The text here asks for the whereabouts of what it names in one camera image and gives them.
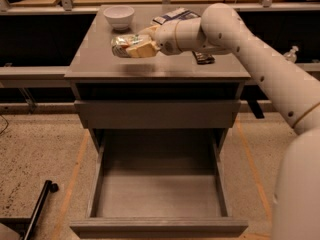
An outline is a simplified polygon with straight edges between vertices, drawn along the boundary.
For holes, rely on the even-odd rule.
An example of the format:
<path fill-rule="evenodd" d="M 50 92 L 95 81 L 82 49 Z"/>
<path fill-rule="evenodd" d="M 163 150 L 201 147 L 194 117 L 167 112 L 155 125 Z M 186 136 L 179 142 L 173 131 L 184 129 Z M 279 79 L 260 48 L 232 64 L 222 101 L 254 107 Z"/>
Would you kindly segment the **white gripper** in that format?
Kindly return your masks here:
<path fill-rule="evenodd" d="M 139 35 L 148 35 L 154 41 L 130 46 L 126 52 L 131 58 L 154 57 L 159 51 L 165 55 L 178 55 L 181 50 L 178 47 L 176 28 L 178 21 L 169 21 L 163 25 L 152 25 L 138 32 Z"/>

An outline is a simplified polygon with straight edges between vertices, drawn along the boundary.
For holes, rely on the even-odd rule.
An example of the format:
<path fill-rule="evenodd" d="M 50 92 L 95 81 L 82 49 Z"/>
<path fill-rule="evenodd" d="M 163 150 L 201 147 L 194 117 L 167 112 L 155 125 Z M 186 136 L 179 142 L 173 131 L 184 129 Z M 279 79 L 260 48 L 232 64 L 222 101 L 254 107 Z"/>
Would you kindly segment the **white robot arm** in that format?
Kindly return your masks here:
<path fill-rule="evenodd" d="M 216 3 L 189 20 L 140 32 L 133 58 L 184 51 L 230 52 L 298 134 L 279 167 L 271 240 L 320 240 L 320 81 L 256 37 L 230 6 Z"/>

